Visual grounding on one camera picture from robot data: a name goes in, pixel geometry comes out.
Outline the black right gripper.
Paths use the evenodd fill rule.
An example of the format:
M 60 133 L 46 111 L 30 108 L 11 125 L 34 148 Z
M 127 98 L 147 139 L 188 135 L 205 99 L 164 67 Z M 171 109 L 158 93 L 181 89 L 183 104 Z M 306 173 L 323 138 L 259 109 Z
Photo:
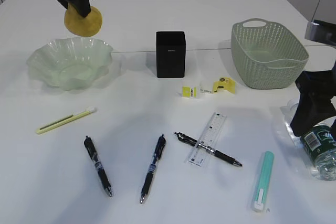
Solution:
M 291 121 L 295 136 L 303 136 L 318 123 L 335 117 L 335 70 L 303 71 L 295 80 L 299 105 Z

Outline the blue black right robot arm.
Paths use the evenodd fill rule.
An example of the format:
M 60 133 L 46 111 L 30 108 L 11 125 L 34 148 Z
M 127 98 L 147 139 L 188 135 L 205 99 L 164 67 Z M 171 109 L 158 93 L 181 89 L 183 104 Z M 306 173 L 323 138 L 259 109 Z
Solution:
M 335 67 L 325 71 L 303 71 L 295 81 L 300 92 L 291 121 L 295 136 L 303 136 L 318 123 L 335 116 Z

